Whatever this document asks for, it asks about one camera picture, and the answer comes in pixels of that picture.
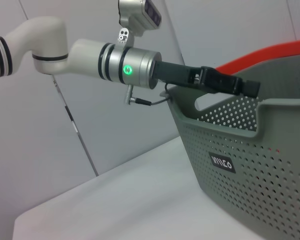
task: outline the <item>black wire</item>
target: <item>black wire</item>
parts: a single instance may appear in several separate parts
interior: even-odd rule
[[[165,89],[165,92],[166,92],[169,96],[166,97],[166,98],[163,99],[163,100],[156,101],[156,102],[152,102],[152,103],[151,103],[151,106],[152,106],[152,105],[158,105],[158,104],[164,103],[164,102],[166,102],[166,101],[168,101],[168,100],[171,99],[171,95],[170,95],[170,93],[169,93],[169,91],[168,91],[167,86],[168,86],[168,83],[166,83],[166,84],[164,85],[164,89]]]

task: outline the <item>white table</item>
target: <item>white table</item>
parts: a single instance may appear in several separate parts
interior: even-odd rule
[[[13,240],[148,239],[263,240],[200,189],[179,137],[25,212],[13,233]]]

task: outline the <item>gray plastic basket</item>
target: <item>gray plastic basket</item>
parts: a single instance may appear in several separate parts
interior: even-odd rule
[[[300,240],[300,55],[236,75],[261,82],[258,99],[234,96],[198,111],[204,92],[170,89],[194,173],[207,195],[259,235]]]

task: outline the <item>basket logo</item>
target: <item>basket logo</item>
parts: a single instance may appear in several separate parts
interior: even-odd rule
[[[230,157],[222,156],[222,155],[215,154],[212,152],[209,152],[209,155],[210,155],[213,166],[218,167],[223,170],[226,170],[228,172],[234,173],[234,174],[236,173],[235,166],[232,163]]]

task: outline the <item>robotic arm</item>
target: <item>robotic arm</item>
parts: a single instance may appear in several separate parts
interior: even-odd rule
[[[32,52],[43,74],[76,73],[128,85],[126,103],[135,102],[133,86],[154,89],[158,80],[208,92],[256,98],[260,83],[219,73],[210,67],[188,67],[162,61],[159,52],[134,48],[134,37],[160,27],[161,15],[151,0],[119,0],[116,44],[79,39],[68,52],[66,26],[52,16],[27,20],[0,37],[0,77],[18,71],[24,54]]]

